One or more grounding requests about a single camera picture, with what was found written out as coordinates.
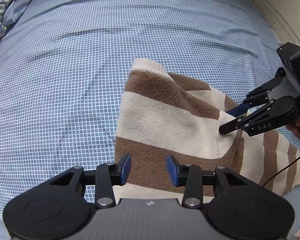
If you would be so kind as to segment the blue checkered bed sheet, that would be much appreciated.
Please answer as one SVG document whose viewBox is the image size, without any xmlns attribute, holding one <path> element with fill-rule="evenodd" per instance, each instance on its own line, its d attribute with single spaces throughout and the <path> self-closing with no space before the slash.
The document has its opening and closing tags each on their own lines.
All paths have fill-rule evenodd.
<svg viewBox="0 0 300 240">
<path fill-rule="evenodd" d="M 278 42 L 247 0 L 15 0 L 0 39 L 0 239 L 15 196 L 73 167 L 114 159 L 136 58 L 236 102 L 271 79 Z"/>
</svg>

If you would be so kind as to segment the brown cream striped sweater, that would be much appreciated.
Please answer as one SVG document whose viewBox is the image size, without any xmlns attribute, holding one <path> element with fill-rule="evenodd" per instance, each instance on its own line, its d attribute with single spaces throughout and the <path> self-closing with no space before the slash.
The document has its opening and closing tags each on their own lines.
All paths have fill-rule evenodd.
<svg viewBox="0 0 300 240">
<path fill-rule="evenodd" d="M 226 166 L 278 195 L 300 185 L 300 153 L 277 131 L 250 137 L 241 130 L 221 135 L 235 102 L 203 81 L 135 59 L 122 94 L 115 160 L 129 153 L 132 168 L 117 198 L 177 198 L 166 158 L 212 171 Z"/>
</svg>

